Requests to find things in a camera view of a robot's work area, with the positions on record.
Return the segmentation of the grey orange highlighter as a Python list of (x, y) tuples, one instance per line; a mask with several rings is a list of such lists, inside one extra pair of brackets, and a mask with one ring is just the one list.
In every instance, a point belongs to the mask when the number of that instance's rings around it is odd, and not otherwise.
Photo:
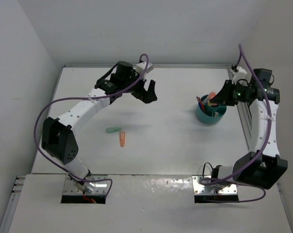
[(207, 104), (210, 99), (216, 96), (216, 92), (210, 92), (207, 97), (204, 99), (204, 103)]

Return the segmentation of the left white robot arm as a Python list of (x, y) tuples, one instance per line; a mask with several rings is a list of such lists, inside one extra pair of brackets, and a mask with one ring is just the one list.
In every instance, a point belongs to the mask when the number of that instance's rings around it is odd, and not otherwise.
[(77, 133), (103, 108), (111, 105), (124, 93), (148, 104), (157, 100), (155, 81), (144, 88), (145, 76), (153, 69), (147, 61), (134, 66), (125, 61), (117, 62), (100, 77), (94, 88), (78, 104), (57, 118), (48, 117), (43, 123), (41, 147), (58, 160), (67, 173), (79, 183), (90, 178), (89, 169), (78, 157)]

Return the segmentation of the blue ballpoint pen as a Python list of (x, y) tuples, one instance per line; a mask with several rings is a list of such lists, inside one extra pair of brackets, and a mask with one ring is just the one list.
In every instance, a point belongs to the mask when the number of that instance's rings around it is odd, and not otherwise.
[(201, 101), (201, 98), (200, 97), (198, 97), (198, 101), (199, 101), (199, 104), (200, 104), (200, 108), (202, 109), (202, 111), (204, 112), (205, 111), (205, 108), (204, 108), (204, 105), (203, 105), (203, 103), (202, 103), (202, 101)]

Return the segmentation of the green highlighter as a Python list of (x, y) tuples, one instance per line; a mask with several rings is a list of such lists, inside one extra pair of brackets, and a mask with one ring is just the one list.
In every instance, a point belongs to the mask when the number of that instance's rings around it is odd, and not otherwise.
[(116, 132), (121, 132), (122, 128), (121, 127), (108, 127), (105, 129), (106, 133), (116, 133)]

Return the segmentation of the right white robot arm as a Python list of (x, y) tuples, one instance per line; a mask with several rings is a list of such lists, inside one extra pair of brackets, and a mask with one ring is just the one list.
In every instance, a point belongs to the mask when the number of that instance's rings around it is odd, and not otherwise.
[(233, 78), (226, 80), (211, 103), (235, 106), (246, 103), (251, 119), (249, 152), (233, 166), (217, 165), (211, 174), (215, 183), (234, 182), (270, 189), (288, 168), (281, 159), (276, 141), (276, 114), (280, 90), (272, 87), (272, 71), (254, 69), (250, 80), (240, 66), (232, 66)]

